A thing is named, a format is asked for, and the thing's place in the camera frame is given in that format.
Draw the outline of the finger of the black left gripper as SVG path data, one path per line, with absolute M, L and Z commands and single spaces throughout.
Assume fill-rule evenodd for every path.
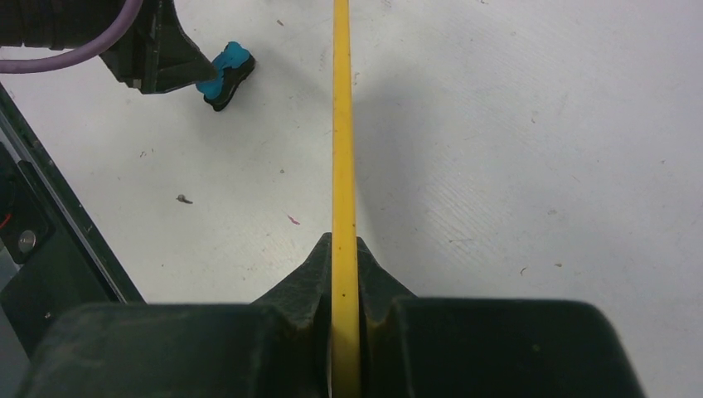
M 215 67 L 183 29 L 174 1 L 145 1 L 140 17 L 145 55 L 143 94 L 166 94 L 217 77 Z

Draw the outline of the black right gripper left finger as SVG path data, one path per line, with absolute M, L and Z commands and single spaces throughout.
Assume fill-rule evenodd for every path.
M 326 397 L 332 236 L 252 303 L 88 304 L 59 317 L 20 397 Z

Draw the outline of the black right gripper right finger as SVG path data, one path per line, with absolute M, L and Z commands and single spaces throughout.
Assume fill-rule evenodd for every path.
M 419 297 L 357 244 L 366 397 L 641 397 L 618 334 L 577 301 Z

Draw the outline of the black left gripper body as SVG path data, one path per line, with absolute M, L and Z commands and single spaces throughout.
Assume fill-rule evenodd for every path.
M 140 90 L 144 39 L 139 13 L 131 27 L 99 58 L 114 77 Z M 2 1 L 1 46 L 73 50 L 97 38 L 117 18 L 124 1 Z

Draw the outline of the blue whiteboard eraser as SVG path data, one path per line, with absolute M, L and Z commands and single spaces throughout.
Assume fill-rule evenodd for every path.
M 196 89 L 215 112 L 230 103 L 240 84 L 255 70 L 256 59 L 237 41 L 229 41 L 211 63 L 217 72 L 213 80 L 196 83 Z

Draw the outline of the yellow framed whiteboard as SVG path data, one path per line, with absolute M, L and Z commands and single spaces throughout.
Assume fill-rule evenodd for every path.
M 361 340 L 349 2 L 333 2 L 331 396 L 360 397 Z

